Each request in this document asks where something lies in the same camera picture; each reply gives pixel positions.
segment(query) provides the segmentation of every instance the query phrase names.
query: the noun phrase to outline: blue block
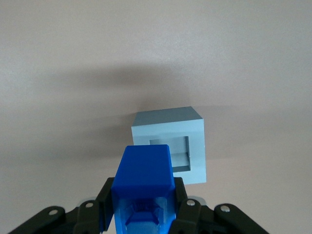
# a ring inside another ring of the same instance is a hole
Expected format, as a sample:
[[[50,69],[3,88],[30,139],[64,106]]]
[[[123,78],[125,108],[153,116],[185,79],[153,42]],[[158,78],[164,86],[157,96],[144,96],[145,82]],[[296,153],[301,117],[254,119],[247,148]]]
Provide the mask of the blue block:
[[[127,146],[112,188],[117,234],[166,234],[175,214],[168,145]]]
[[[206,182],[204,119],[192,107],[138,112],[131,129],[134,145],[169,145],[175,177]]]

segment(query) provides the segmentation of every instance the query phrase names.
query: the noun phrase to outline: screw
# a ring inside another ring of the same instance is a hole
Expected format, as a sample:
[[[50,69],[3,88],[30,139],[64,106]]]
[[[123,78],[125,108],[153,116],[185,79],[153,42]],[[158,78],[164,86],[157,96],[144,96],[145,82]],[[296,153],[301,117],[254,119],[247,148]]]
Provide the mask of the screw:
[[[55,215],[55,214],[57,214],[57,213],[58,213],[57,210],[51,210],[51,211],[49,212],[49,215]]]
[[[194,206],[195,202],[193,200],[187,200],[186,204],[188,204],[189,206]]]
[[[225,205],[221,206],[221,210],[223,212],[230,212],[231,211],[230,208],[228,206],[225,206]]]
[[[90,207],[93,207],[93,203],[92,203],[92,202],[88,202],[88,203],[86,204],[86,208],[90,208]]]

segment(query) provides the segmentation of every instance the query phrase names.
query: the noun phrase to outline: light blue cube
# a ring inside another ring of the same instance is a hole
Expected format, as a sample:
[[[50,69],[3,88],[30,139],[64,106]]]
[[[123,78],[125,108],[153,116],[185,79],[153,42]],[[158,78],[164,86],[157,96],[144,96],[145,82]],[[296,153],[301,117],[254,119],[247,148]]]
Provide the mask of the light blue cube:
[[[138,112],[131,129],[134,145],[169,145],[174,177],[206,182],[204,119],[192,107]]]

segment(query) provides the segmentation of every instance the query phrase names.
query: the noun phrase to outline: blue object in gripper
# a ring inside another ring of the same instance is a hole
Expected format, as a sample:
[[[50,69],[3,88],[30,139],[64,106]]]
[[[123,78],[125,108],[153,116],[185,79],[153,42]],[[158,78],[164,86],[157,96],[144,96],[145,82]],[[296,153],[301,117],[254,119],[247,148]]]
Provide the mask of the blue object in gripper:
[[[167,234],[176,218],[169,146],[127,146],[111,191],[117,234]]]

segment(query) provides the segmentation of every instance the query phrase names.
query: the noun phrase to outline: square hole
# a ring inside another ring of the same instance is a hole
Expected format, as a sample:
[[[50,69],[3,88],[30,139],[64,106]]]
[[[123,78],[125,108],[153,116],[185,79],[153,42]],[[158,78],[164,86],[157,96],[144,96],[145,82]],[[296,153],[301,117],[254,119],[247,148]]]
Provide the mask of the square hole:
[[[191,170],[189,137],[173,137],[150,140],[151,145],[169,145],[173,172]]]

